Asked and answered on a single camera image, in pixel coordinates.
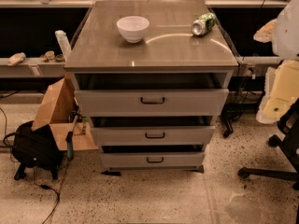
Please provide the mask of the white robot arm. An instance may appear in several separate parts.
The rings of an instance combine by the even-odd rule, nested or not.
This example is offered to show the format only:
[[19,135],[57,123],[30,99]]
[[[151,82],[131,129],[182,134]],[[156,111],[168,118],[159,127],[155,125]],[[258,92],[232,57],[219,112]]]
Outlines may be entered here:
[[278,14],[256,32],[253,39],[271,42],[272,50],[282,64],[270,67],[265,75],[265,95],[256,119],[274,123],[299,99],[299,0],[291,0]]

